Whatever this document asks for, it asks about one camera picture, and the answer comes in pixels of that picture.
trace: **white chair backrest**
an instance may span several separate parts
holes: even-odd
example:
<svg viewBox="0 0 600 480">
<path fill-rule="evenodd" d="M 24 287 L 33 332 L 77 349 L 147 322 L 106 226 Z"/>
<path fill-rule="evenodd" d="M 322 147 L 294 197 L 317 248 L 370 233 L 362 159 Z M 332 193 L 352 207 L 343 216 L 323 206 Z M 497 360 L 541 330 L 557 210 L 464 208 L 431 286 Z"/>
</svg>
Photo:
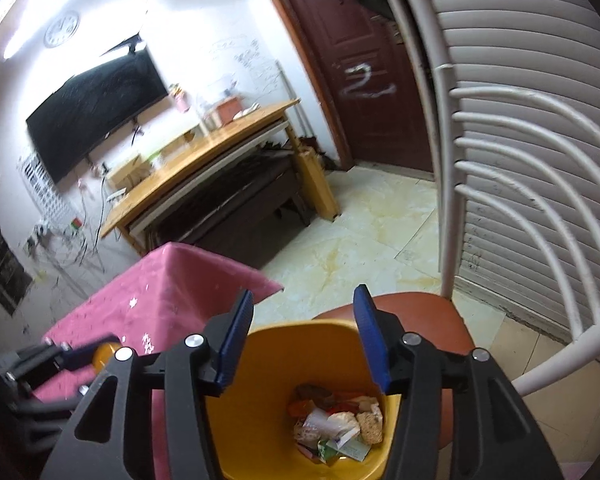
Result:
<svg viewBox="0 0 600 480">
<path fill-rule="evenodd" d="M 512 102 L 523 102 L 542 110 L 558 114 L 571 121 L 590 136 L 590 143 L 600 148 L 600 127 L 584 116 L 573 107 L 564 102 L 529 89 L 514 88 L 511 86 L 475 86 L 469 88 L 455 88 L 450 92 L 452 100 L 463 98 L 485 98 L 490 100 L 505 100 Z M 550 144 L 553 149 L 563 152 L 573 159 L 574 163 L 588 176 L 589 180 L 600 188 L 600 167 L 592 158 L 584 153 L 572 140 L 562 134 L 553 132 L 547 128 L 528 121 L 516 118 L 481 114 L 475 112 L 455 111 L 451 113 L 451 120 L 458 124 L 489 124 L 516 130 L 536 139 L 542 139 L 545 144 Z M 514 386 L 522 395 L 532 393 L 547 386 L 561 378 L 576 371 L 581 366 L 600 355 L 600 292 L 596 285 L 590 261 L 580 247 L 578 238 L 570 230 L 569 225 L 560 214 L 553 208 L 549 201 L 542 197 L 526 184 L 519 182 L 510 173 L 505 173 L 499 168 L 464 160 L 464 150 L 485 150 L 497 153 L 519 161 L 533 170 L 541 173 L 548 182 L 554 184 L 564 195 L 564 203 L 575 209 L 581 216 L 595 241 L 596 248 L 600 252 L 600 220 L 593 214 L 584 197 L 560 175 L 560 172 L 552 168 L 544 160 L 536 155 L 525 152 L 519 148 L 474 139 L 463 136 L 454 129 L 456 136 L 444 136 L 441 138 L 441 149 L 443 159 L 443 208 L 445 211 L 443 220 L 442 239 L 442 294 L 450 297 L 453 291 L 453 280 L 458 270 L 458 261 L 462 250 L 461 238 L 463 231 L 458 229 L 464 223 L 464 203 L 466 199 L 481 203 L 498 211 L 501 215 L 515 222 L 521 230 L 533 240 L 541 251 L 542 256 L 551 269 L 558 289 L 562 295 L 562 302 L 569 321 L 573 341 L 541 365 L 514 381 Z M 491 180 L 499 186 L 507 187 L 516 192 L 521 198 L 529 200 L 534 208 L 544 213 L 552 227 L 564 241 L 574 266 L 576 267 L 579 280 L 586 296 L 592 325 L 584 328 L 582 313 L 578 308 L 574 296 L 573 287 L 563 268 L 563 262 L 555 253 L 553 246 L 548 243 L 542 233 L 535 227 L 534 223 L 527 219 L 520 210 L 512 208 L 507 201 L 496 194 L 478 190 L 465 183 L 466 176 L 473 175 Z"/>
</svg>

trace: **wooden table leg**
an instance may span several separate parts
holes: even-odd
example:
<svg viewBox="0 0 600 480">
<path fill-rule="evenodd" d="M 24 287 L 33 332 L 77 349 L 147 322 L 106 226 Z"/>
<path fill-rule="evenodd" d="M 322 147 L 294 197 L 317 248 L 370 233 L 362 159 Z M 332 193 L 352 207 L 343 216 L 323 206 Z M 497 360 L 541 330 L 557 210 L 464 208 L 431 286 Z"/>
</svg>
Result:
<svg viewBox="0 0 600 480">
<path fill-rule="evenodd" d="M 340 206 L 331 192 L 318 155 L 313 148 L 300 143 L 291 124 L 285 131 L 293 147 L 297 170 L 302 179 L 302 195 L 318 215 L 333 222 L 340 214 Z"/>
<path fill-rule="evenodd" d="M 118 227 L 118 231 L 120 231 L 120 235 L 128 242 L 128 244 L 134 248 L 136 253 L 138 253 L 140 256 L 145 256 L 145 248 L 140 245 L 138 240 L 132 237 L 131 233 L 126 227 Z"/>
</svg>

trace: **tiled floor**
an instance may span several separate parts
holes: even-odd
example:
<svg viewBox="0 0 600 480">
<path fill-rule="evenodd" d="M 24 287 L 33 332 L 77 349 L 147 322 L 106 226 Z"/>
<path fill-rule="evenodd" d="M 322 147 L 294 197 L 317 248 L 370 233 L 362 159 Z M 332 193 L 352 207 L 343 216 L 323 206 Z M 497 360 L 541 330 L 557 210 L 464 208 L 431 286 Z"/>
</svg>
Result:
<svg viewBox="0 0 600 480">
<path fill-rule="evenodd" d="M 360 283 L 373 295 L 439 290 L 435 184 L 358 167 L 331 173 L 329 181 L 342 206 L 335 222 L 314 219 L 303 228 L 285 212 L 253 237 L 259 261 L 250 263 L 285 286 L 256 307 L 254 326 L 310 319 L 350 303 Z M 511 379 L 560 349 L 481 301 L 456 292 L 454 303 L 476 346 L 491 349 Z M 595 459 L 600 452 L 599 363 L 525 400 L 560 462 Z"/>
</svg>

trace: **trash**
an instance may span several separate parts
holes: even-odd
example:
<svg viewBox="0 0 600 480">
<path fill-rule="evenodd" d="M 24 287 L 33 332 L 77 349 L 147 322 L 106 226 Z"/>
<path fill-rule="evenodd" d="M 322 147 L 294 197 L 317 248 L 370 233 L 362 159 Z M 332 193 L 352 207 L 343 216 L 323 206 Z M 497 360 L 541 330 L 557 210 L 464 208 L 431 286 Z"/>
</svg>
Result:
<svg viewBox="0 0 600 480">
<path fill-rule="evenodd" d="M 312 462 L 330 465 L 336 457 L 362 462 L 372 445 L 382 442 L 382 412 L 375 397 L 313 384 L 296 387 L 296 396 L 286 410 L 297 419 L 298 451 Z"/>
<path fill-rule="evenodd" d="M 301 420 L 298 420 L 294 426 L 294 439 L 297 443 L 310 449 L 318 449 L 318 441 L 321 439 L 321 435 L 317 428 L 303 424 Z"/>
<path fill-rule="evenodd" d="M 330 415 L 327 422 L 334 422 L 342 428 L 340 432 L 350 430 L 360 430 L 360 424 L 356 420 L 356 416 L 351 412 L 339 412 Z"/>
<path fill-rule="evenodd" d="M 320 457 L 317 455 L 317 450 L 314 451 L 313 449 L 309 449 L 307 446 L 303 446 L 302 444 L 298 444 L 296 442 L 296 448 L 298 449 L 298 451 L 300 453 L 302 453 L 305 457 L 307 457 L 309 460 L 311 460 L 311 462 L 313 462 L 314 464 L 321 464 L 322 460 L 320 460 Z"/>
<path fill-rule="evenodd" d="M 286 412 L 293 418 L 305 418 L 315 408 L 315 402 L 312 400 L 296 400 L 286 407 Z"/>
<path fill-rule="evenodd" d="M 366 444 L 382 442 L 382 415 L 378 418 L 373 413 L 359 413 L 356 419 L 360 423 L 360 434 Z"/>
<path fill-rule="evenodd" d="M 300 400 L 312 400 L 322 410 L 328 410 L 336 403 L 335 396 L 331 391 L 312 384 L 296 386 L 296 395 Z"/>
<path fill-rule="evenodd" d="M 343 422 L 333 419 L 330 420 L 330 416 L 321 410 L 316 408 L 304 421 L 304 426 L 309 428 L 317 428 L 320 434 L 325 438 L 335 438 L 344 431 L 348 431 L 350 427 Z"/>
<path fill-rule="evenodd" d="M 326 465 L 333 463 L 339 455 L 337 449 L 327 446 L 328 442 L 328 440 L 321 440 L 318 442 L 318 457 L 320 457 L 320 461 Z"/>
<path fill-rule="evenodd" d="M 357 460 L 358 462 L 362 462 L 366 455 L 369 453 L 371 446 L 369 444 L 365 444 L 361 442 L 357 438 L 352 438 L 349 440 L 344 446 L 338 447 L 338 444 L 334 440 L 330 440 L 327 442 L 327 446 L 331 449 L 336 449 L 339 453 L 344 456 L 348 456 L 353 460 Z"/>
</svg>

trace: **wooden table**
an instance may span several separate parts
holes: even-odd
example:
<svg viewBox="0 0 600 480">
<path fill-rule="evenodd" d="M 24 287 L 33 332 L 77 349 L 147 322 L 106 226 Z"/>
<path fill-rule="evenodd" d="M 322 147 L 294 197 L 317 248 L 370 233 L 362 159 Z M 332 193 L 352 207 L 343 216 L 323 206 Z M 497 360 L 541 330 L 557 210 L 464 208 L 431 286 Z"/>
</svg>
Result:
<svg viewBox="0 0 600 480">
<path fill-rule="evenodd" d="M 184 152 L 144 179 L 113 207 L 100 229 L 100 238 L 118 229 L 122 237 L 140 255 L 144 255 L 144 247 L 129 232 L 129 225 L 134 220 L 206 165 L 268 126 L 286 120 L 286 109 L 299 101 L 294 99 L 262 107 L 206 137 L 194 139 Z M 295 136 L 290 126 L 286 128 L 286 132 L 290 137 Z"/>
</svg>

